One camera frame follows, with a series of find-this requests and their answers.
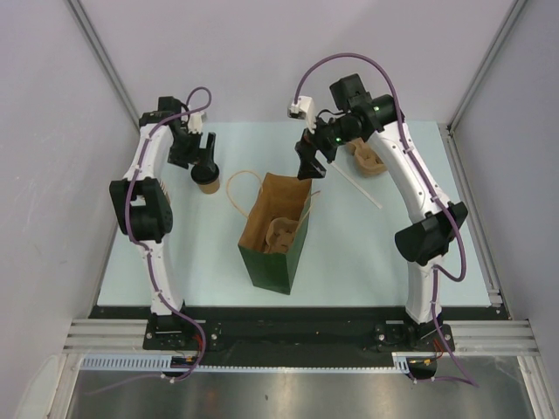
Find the metal floor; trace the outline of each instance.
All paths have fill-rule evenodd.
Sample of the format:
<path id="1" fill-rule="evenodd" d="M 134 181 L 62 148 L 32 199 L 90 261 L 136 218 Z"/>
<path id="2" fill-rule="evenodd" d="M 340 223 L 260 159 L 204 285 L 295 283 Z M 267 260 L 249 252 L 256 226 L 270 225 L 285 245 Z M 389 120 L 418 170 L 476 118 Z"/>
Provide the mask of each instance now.
<path id="1" fill-rule="evenodd" d="M 82 371 L 68 418 L 535 417 L 515 357 L 465 358 L 463 363 L 481 388 L 453 382 L 413 385 L 402 374 L 197 373 L 173 385 L 146 379 L 85 395 L 138 373 Z M 455 373 L 444 358 L 438 375 Z"/>

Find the purple cable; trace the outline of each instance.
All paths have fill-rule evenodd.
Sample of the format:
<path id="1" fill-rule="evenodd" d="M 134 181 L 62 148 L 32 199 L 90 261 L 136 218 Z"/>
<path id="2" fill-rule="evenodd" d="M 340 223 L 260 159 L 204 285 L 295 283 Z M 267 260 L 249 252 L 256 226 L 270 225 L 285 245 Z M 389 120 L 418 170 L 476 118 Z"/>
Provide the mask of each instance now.
<path id="1" fill-rule="evenodd" d="M 465 371 L 465 369 L 460 365 L 458 359 L 456 358 L 456 356 L 454 355 L 454 353 L 452 352 L 452 350 L 450 349 L 450 347 L 446 343 L 445 337 L 444 337 L 443 332 L 440 328 L 440 324 L 438 323 L 437 315 L 436 315 L 437 314 L 436 301 L 437 301 L 437 295 L 438 295 L 438 271 L 443 272 L 449 279 L 451 279 L 452 281 L 455 281 L 455 282 L 461 282 L 466 277 L 466 250 L 464 248 L 464 242 L 462 241 L 462 236 L 460 235 L 459 227 L 456 224 L 456 221 L 454 220 L 454 218 L 452 217 L 451 213 L 446 208 L 446 206 L 438 198 L 437 191 L 435 190 L 435 188 L 431 184 L 431 181 L 429 180 L 429 177 L 427 176 L 427 174 L 425 173 L 425 171 L 423 170 L 423 168 L 419 164 L 418 158 L 413 154 L 413 151 L 410 149 L 410 145 L 409 145 L 408 141 L 406 140 L 406 135 L 405 135 L 405 131 L 404 131 L 404 117 L 402 116 L 402 110 L 400 109 L 400 101 L 399 101 L 397 93 L 396 93 L 396 88 L 394 87 L 394 84 L 392 83 L 392 80 L 390 79 L 388 73 L 376 61 L 374 61 L 373 59 L 371 59 L 369 57 L 361 55 L 361 54 L 356 54 L 356 53 L 353 53 L 353 52 L 341 52 L 339 54 L 330 55 L 330 56 L 325 57 L 325 58 L 321 59 L 320 61 L 318 61 L 311 68 L 309 68 L 307 70 L 307 72 L 305 72 L 305 74 L 303 74 L 303 77 L 301 78 L 299 84 L 297 85 L 297 89 L 295 90 L 295 96 L 293 98 L 293 103 L 295 105 L 297 105 L 297 102 L 299 102 L 300 91 L 303 87 L 303 84 L 307 80 L 308 76 L 314 70 L 316 70 L 318 67 L 320 67 L 321 65 L 326 64 L 328 61 L 332 61 L 333 59 L 338 59 L 338 58 L 357 58 L 357 59 L 360 59 L 362 61 L 365 61 L 365 62 L 373 65 L 383 75 L 384 79 L 386 80 L 386 84 L 388 85 L 388 88 L 390 89 L 390 93 L 392 94 L 392 97 L 394 98 L 394 107 L 396 108 L 397 126 L 398 126 L 398 133 L 400 134 L 400 142 L 402 143 L 402 146 L 403 146 L 404 150 L 406 150 L 406 152 L 407 152 L 406 154 L 410 157 L 410 160 L 413 162 L 413 165 L 415 166 L 419 175 L 423 179 L 423 181 L 425 183 L 425 186 L 429 190 L 429 193 L 431 194 L 431 199 L 433 200 L 434 203 L 436 203 L 438 205 L 438 207 L 441 209 L 441 211 L 443 211 L 443 213 L 445 214 L 446 218 L 448 218 L 448 221 L 450 222 L 450 224 L 452 226 L 452 231 L 454 232 L 454 236 L 456 237 L 456 241 L 457 241 L 458 247 L 459 247 L 460 266 L 461 266 L 460 267 L 460 274 L 457 277 L 454 277 L 443 266 L 440 266 L 439 264 L 435 264 L 433 266 L 433 270 L 434 270 L 433 271 L 433 299 L 432 299 L 432 302 L 431 302 L 431 316 L 433 317 L 433 322 L 435 324 L 435 328 L 437 329 L 438 335 L 441 337 L 441 341 L 445 345 L 446 351 L 451 356 L 452 361 L 454 361 L 454 364 L 456 364 L 456 367 L 466 377 L 466 379 L 459 378 L 459 377 L 440 377 L 439 379 L 435 379 L 435 381 L 461 381 L 461 382 L 466 382 L 467 384 L 472 384 L 474 387 L 479 387 L 477 382 L 474 379 L 472 379 L 470 377 L 470 375 Z"/>
<path id="2" fill-rule="evenodd" d="M 192 364 L 189 369 L 184 372 L 184 374 L 179 375 L 178 377 L 175 377 L 173 380 L 173 382 L 177 382 L 177 381 L 182 381 L 184 379 L 186 379 L 190 374 L 192 374 L 192 371 L 194 371 L 194 369 L 200 364 L 200 361 L 202 360 L 202 358 L 204 357 L 205 351 L 206 351 L 206 335 L 204 333 L 204 330 L 202 329 L 202 327 L 200 327 L 200 325 L 198 325 L 198 323 L 191 319 L 189 316 L 182 314 L 181 312 L 179 312 L 178 310 L 175 309 L 175 307 L 173 307 L 171 304 L 169 304 L 167 302 L 167 300 L 162 296 L 161 294 L 161 289 L 159 288 L 159 286 L 157 285 L 157 281 L 155 280 L 155 273 L 154 273 L 154 267 L 153 267 L 153 263 L 151 261 L 151 250 L 149 249 L 149 246 L 145 243 L 142 243 L 138 240 L 136 240 L 136 238 L 134 237 L 134 234 L 132 233 L 132 224 L 130 223 L 130 203 L 132 202 L 132 192 L 134 191 L 134 186 L 136 184 L 136 181 L 138 180 L 138 175 L 140 174 L 140 169 L 141 169 L 141 164 L 143 163 L 143 159 L 146 155 L 146 151 L 148 150 L 148 144 L 151 141 L 151 137 L 153 137 L 153 135 L 155 134 L 155 132 L 157 132 L 157 130 L 162 127 L 163 125 L 165 125 L 167 122 L 170 122 L 171 120 L 175 120 L 177 118 L 182 118 L 183 116 L 188 116 L 192 113 L 195 112 L 201 112 L 204 109 L 207 109 L 210 105 L 211 105 L 211 92 L 207 87 L 197 87 L 196 89 L 194 89 L 190 94 L 189 97 L 187 99 L 187 103 L 190 101 L 192 94 L 199 91 L 199 90 L 204 90 L 208 93 L 208 102 L 204 105 L 201 106 L 197 109 L 193 109 L 191 111 L 186 111 L 183 113 L 177 113 L 175 115 L 171 115 L 168 118 L 165 118 L 164 120 L 161 120 L 159 123 L 157 123 L 153 129 L 151 131 L 149 131 L 149 135 L 148 138 L 146 138 L 141 146 L 141 151 L 140 151 L 140 155 L 138 157 L 138 162 L 137 162 L 137 169 L 134 171 L 134 174 L 132 175 L 132 179 L 130 180 L 130 184 L 128 185 L 128 190 L 127 190 L 127 194 L 126 194 L 126 201 L 124 202 L 124 224 L 126 225 L 126 231 L 128 234 L 128 238 L 130 239 L 130 241 L 134 244 L 137 244 L 139 246 L 141 246 L 147 253 L 146 255 L 146 260 L 148 262 L 148 272 L 149 272 L 149 280 L 151 281 L 151 285 L 154 288 L 155 293 L 158 294 L 159 296 L 159 300 L 161 300 L 161 302 L 163 303 L 164 306 L 166 306 L 172 313 L 174 313 L 175 315 L 179 316 L 181 319 L 184 319 L 186 321 L 188 321 L 192 326 L 194 326 L 197 331 L 200 333 L 200 336 L 202 337 L 202 347 L 200 348 L 200 354 L 197 356 L 196 361 L 194 362 L 194 364 Z M 97 390 L 91 391 L 86 393 L 87 395 L 97 395 L 98 393 L 102 393 L 104 391 L 113 389 L 113 388 L 117 388 L 121 385 L 127 384 L 131 381 L 136 381 L 136 380 L 141 380 L 144 378 L 160 378 L 161 375 L 160 374 L 143 374 L 143 375 L 137 375 L 136 377 L 131 377 L 128 378 L 124 381 L 120 381 L 120 382 L 116 382 L 115 384 L 111 384 L 109 386 L 106 386 L 104 388 L 99 388 Z"/>

